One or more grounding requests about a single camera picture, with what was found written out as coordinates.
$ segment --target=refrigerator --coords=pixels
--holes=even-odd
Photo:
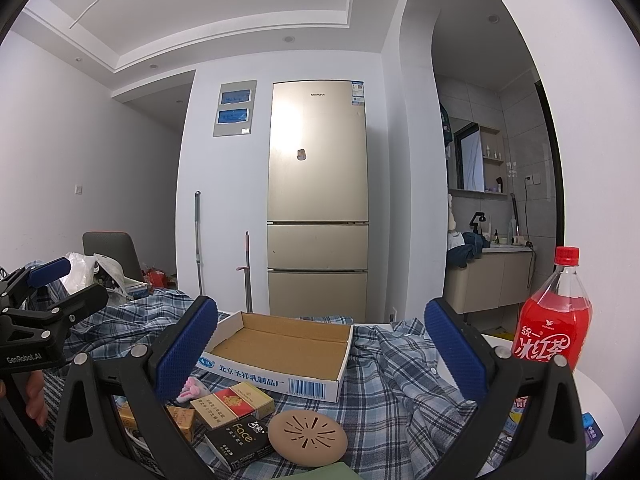
[[[361,82],[274,84],[268,200],[271,315],[364,322],[369,203]]]

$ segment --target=plaid shirt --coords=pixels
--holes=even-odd
[[[178,291],[157,291],[142,300],[107,307],[76,325],[65,345],[68,361],[80,352],[94,358],[123,356],[137,343],[151,344],[169,324],[175,323],[191,304]],[[40,298],[39,308],[47,301]],[[322,318],[326,322],[350,322]],[[453,443],[476,408],[436,372],[436,349],[414,319],[396,324],[393,332],[377,327],[354,328],[353,345],[338,403],[301,399],[271,392],[275,413],[283,410],[315,410],[336,420],[345,430],[349,447],[342,461],[365,480],[423,479]],[[199,368],[193,375],[211,391],[235,384]],[[50,407],[47,432],[52,436],[63,391],[63,379],[47,373],[46,399]],[[200,425],[193,445],[221,480],[258,480],[288,476],[307,469],[273,453],[234,473],[229,473],[204,443]],[[508,442],[495,445],[482,473],[499,465]],[[140,461],[156,468],[151,456],[138,449]],[[52,456],[34,459],[44,478],[52,478]]]

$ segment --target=chair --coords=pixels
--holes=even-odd
[[[116,260],[122,272],[132,280],[143,282],[142,269],[131,236],[123,232],[88,231],[82,235],[84,254],[103,254]]]

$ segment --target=plush toy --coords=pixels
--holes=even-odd
[[[190,402],[191,400],[206,397],[210,393],[211,392],[209,391],[209,389],[204,384],[202,384],[201,381],[199,381],[195,377],[189,377],[187,379],[187,382],[184,383],[184,387],[182,388],[180,395],[175,400],[180,404],[185,404],[187,402]]]
[[[456,220],[453,218],[453,213],[451,211],[451,202],[453,200],[453,198],[451,197],[451,195],[447,195],[449,197],[449,232],[453,232],[456,230]]]

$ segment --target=human hand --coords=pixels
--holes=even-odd
[[[44,402],[44,375],[41,371],[31,372],[26,385],[27,415],[43,427],[49,410]],[[0,381],[0,399],[6,394],[4,383]]]

